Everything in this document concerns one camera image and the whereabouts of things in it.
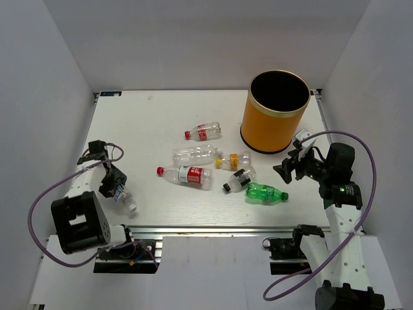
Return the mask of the green plastic bottle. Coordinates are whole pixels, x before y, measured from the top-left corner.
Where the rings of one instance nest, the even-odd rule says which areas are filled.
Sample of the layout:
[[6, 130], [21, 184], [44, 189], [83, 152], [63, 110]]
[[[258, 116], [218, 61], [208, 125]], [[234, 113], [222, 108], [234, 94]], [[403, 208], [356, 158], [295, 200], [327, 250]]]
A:
[[289, 199], [287, 192], [283, 192], [273, 186], [258, 183], [249, 183], [245, 194], [248, 201], [267, 205], [287, 202]]

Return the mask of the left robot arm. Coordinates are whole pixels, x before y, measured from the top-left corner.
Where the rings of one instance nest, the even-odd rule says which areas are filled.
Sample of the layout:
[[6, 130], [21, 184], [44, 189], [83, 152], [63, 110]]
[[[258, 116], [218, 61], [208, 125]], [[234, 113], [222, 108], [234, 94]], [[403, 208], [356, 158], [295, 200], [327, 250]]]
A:
[[126, 225], [109, 224], [97, 195], [130, 198], [126, 191], [127, 176], [109, 162], [108, 143], [95, 140], [88, 152], [77, 161], [76, 176], [64, 198], [51, 204], [52, 217], [65, 254], [87, 249], [113, 247], [123, 258], [136, 251], [136, 241]]

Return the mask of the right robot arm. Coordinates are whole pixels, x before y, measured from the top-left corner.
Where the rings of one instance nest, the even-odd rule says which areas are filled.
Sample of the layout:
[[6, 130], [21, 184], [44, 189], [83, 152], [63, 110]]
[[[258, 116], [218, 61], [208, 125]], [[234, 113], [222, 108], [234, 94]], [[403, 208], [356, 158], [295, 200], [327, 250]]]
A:
[[274, 170], [286, 183], [292, 181], [292, 172], [297, 180], [307, 176], [319, 183], [331, 230], [330, 242], [315, 225], [300, 224], [292, 235], [292, 252], [307, 259], [318, 285], [315, 308], [384, 309], [385, 298], [374, 291], [363, 257], [363, 233], [358, 225], [363, 202], [360, 188], [351, 180], [354, 148], [333, 143], [326, 158], [318, 160], [313, 146], [294, 145]]

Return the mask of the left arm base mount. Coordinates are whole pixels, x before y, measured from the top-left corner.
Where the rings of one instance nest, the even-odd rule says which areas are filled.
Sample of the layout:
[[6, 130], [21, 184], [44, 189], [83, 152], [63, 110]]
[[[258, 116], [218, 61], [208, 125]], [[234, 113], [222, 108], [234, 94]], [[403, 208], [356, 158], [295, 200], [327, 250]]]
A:
[[95, 260], [95, 274], [155, 274], [160, 265], [162, 240], [142, 240], [141, 245], [130, 245], [101, 253]]

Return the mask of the blue-label clear bottle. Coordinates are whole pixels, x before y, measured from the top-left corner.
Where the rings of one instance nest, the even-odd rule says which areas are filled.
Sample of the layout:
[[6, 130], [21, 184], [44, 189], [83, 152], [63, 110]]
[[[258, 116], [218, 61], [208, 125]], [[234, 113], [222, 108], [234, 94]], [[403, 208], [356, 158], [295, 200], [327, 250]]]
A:
[[134, 195], [123, 184], [120, 184], [114, 191], [114, 200], [116, 203], [122, 205], [129, 212], [136, 212], [137, 205], [134, 199]]

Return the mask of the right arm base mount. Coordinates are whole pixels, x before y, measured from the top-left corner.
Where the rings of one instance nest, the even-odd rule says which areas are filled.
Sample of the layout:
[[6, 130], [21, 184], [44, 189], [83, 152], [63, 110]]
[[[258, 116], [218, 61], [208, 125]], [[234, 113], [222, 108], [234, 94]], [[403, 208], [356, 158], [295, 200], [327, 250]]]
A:
[[291, 238], [265, 238], [262, 248], [269, 252], [271, 275], [292, 274], [310, 267], [306, 256], [294, 247]]

